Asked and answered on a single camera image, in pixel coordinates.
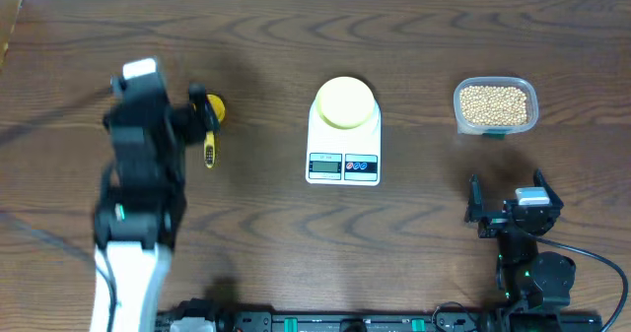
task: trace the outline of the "yellow object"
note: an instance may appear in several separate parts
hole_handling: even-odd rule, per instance
[[[352,129],[371,117],[375,110],[375,97],[362,81],[337,77],[317,91],[315,108],[328,125],[337,129]]]
[[[208,101],[215,110],[217,120],[221,123],[226,117],[226,106],[224,102],[215,95],[208,95]],[[219,140],[216,139],[215,133],[209,131],[206,133],[204,140],[204,163],[208,168],[212,168],[217,163],[217,153],[219,152]]]

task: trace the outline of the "wooden table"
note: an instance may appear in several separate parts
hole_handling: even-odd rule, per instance
[[[566,203],[547,237],[631,272],[630,17],[631,0],[26,0],[0,75],[0,208],[91,251],[112,158],[103,89],[124,63],[157,55],[174,102],[198,81],[228,107],[219,166],[188,150],[189,207],[161,308],[193,297],[293,310],[501,299],[496,242],[462,220],[467,181],[478,173],[499,203],[536,167]],[[375,188],[304,179],[309,107],[340,75],[370,81],[383,110]],[[488,75],[534,85],[533,130],[456,134],[454,88]],[[86,330],[93,269],[0,230],[0,329]],[[608,318],[619,278],[569,255],[571,308]],[[629,328],[627,311],[615,330]]]

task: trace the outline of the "plastic container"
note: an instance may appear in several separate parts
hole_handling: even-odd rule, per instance
[[[490,126],[470,123],[462,115],[460,91],[469,86],[516,87],[526,94],[526,124],[513,126]],[[530,130],[539,118],[539,104],[536,92],[530,83],[517,77],[474,77],[462,81],[454,91],[454,111],[456,112],[457,132],[462,134],[515,134]]]

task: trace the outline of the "white scale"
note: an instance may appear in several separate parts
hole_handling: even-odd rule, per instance
[[[381,168],[382,113],[372,91],[351,77],[328,81],[309,112],[305,179],[377,185]]]

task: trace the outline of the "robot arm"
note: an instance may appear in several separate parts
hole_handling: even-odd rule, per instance
[[[122,101],[104,118],[116,161],[104,172],[94,217],[90,330],[153,331],[186,208],[184,149],[217,132],[219,121],[203,86],[191,85],[190,103],[173,109],[155,59],[126,64],[112,88]]]
[[[534,187],[517,189],[517,199],[505,200],[501,211],[487,212],[477,176],[470,180],[466,218],[478,223],[480,238],[497,238],[500,251],[496,280],[506,293],[508,305],[486,320],[498,331],[511,331],[511,320],[516,316],[534,321],[538,315],[552,315],[555,318],[548,323],[559,326],[560,310],[570,304],[574,261],[555,252],[539,253],[534,239],[552,229],[563,202],[541,170],[534,173],[533,182]]]

